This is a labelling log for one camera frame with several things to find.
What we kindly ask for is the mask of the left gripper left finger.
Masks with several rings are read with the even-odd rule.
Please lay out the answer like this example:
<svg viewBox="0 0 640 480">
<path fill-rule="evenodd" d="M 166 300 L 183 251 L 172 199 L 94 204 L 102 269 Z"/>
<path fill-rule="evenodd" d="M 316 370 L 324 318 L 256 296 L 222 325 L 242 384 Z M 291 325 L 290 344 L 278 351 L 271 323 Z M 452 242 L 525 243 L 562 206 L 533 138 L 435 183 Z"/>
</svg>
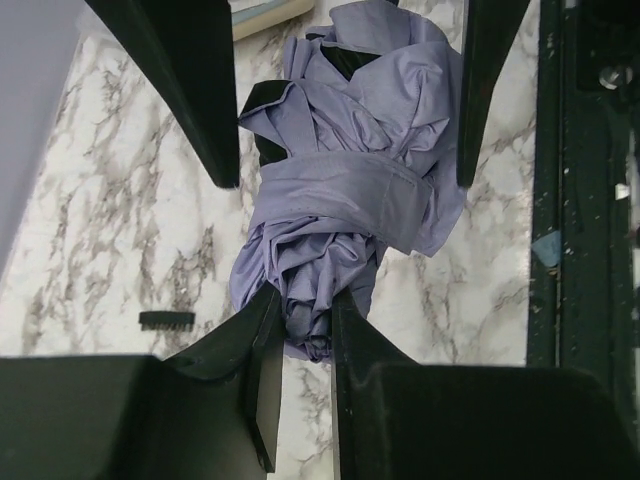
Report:
<svg viewBox="0 0 640 480">
<path fill-rule="evenodd" d="M 5 479 L 263 479 L 275 469 L 281 298 L 167 358 L 98 355 L 1 362 Z"/>
</svg>

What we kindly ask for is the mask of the beige umbrella sleeve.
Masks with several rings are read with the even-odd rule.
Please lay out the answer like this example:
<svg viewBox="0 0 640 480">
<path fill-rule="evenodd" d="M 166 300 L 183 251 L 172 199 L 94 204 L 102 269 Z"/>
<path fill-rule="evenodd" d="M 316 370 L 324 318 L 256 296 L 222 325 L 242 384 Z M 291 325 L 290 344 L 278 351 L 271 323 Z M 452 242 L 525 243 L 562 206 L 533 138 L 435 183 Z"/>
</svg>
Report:
<svg viewBox="0 0 640 480">
<path fill-rule="evenodd" d="M 315 3 L 315 0 L 230 0 L 233 41 L 303 15 Z"/>
</svg>

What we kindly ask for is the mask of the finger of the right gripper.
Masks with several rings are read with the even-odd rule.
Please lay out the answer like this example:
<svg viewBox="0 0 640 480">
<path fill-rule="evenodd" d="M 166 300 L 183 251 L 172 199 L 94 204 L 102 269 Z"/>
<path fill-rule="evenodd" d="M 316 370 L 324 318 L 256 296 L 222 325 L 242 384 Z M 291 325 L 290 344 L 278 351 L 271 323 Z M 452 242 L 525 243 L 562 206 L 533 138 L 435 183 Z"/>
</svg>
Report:
<svg viewBox="0 0 640 480">
<path fill-rule="evenodd" d="M 229 3 L 90 0 L 87 5 L 167 103 L 213 183 L 237 188 L 240 152 Z"/>
<path fill-rule="evenodd" d="M 464 3 L 457 183 L 472 186 L 493 92 L 528 0 L 468 0 Z"/>
</svg>

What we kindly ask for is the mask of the lavender umbrella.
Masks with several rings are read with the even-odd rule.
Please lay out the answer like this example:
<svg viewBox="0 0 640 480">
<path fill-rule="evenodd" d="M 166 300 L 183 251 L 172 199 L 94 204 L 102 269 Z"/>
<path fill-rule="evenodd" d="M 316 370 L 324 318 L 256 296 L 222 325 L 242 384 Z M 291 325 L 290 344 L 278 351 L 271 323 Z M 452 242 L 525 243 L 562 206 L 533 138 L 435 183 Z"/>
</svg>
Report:
<svg viewBox="0 0 640 480">
<path fill-rule="evenodd" d="M 236 309 L 281 294 L 285 353 L 325 362 L 330 309 L 350 289 L 367 314 L 388 249 L 434 255 L 467 192 L 456 178 L 461 55 L 427 18 L 389 1 L 332 9 L 291 38 L 283 76 L 239 117 L 261 184 L 230 277 Z"/>
</svg>

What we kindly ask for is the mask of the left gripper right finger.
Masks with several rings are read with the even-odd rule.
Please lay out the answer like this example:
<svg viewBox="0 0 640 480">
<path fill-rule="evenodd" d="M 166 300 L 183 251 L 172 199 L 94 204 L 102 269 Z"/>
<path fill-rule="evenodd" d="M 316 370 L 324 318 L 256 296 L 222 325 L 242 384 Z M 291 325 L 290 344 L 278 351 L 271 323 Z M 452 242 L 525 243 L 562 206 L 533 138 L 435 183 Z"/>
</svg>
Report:
<svg viewBox="0 0 640 480">
<path fill-rule="evenodd" d="M 639 455 L 591 376 L 422 365 L 334 300 L 339 479 L 635 479 Z"/>
</svg>

